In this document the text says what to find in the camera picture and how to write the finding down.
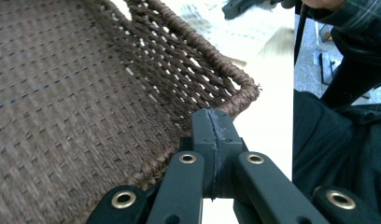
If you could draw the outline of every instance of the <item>woven basket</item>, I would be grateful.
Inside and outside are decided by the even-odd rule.
[[[257,99],[164,4],[127,4],[130,21],[102,0],[0,0],[0,223],[85,222],[162,176],[192,112]]]

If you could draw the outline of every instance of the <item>white surface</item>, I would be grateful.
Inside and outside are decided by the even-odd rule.
[[[112,2],[126,13],[121,0]],[[201,35],[208,30],[207,38],[224,55],[247,62],[245,71],[261,84],[263,91],[260,98],[236,118],[234,125],[249,150],[267,155],[291,178],[293,9],[283,9],[280,5],[272,10],[254,7],[242,17],[227,22],[223,13],[219,15],[222,0],[211,0],[208,4],[201,0],[163,2],[177,15],[182,14],[196,30],[194,23],[202,20]],[[204,200],[203,223],[237,223],[233,200],[218,199],[213,203]]]

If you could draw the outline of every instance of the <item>person's arm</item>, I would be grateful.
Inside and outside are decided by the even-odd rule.
[[[381,49],[381,0],[303,0],[311,16]]]

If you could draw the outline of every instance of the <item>plaid shirt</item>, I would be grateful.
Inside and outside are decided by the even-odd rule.
[[[311,16],[381,50],[381,0],[347,0],[337,11],[312,9]]]

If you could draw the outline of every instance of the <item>brass ring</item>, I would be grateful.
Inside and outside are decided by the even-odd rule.
[[[196,161],[196,157],[191,155],[191,154],[185,154],[185,155],[182,155],[179,160],[183,163],[187,163],[187,164],[190,164],[190,163],[194,163]]]
[[[254,154],[248,155],[247,160],[251,163],[254,163],[254,164],[261,164],[264,162],[264,159],[262,156],[258,156],[258,155],[254,155]]]
[[[125,200],[124,202],[120,202],[119,198],[122,196],[127,196],[128,199]],[[135,203],[135,198],[136,198],[135,194],[129,190],[119,191],[114,195],[111,203],[112,203],[112,206],[114,206],[118,209],[123,209],[123,208],[127,208],[127,207],[131,206],[133,203]]]
[[[348,197],[347,195],[345,195],[344,193],[340,191],[329,190],[327,192],[327,198],[331,203],[333,203],[334,205],[340,208],[347,209],[347,210],[356,208],[356,202],[354,202],[354,200],[352,200],[350,197]]]

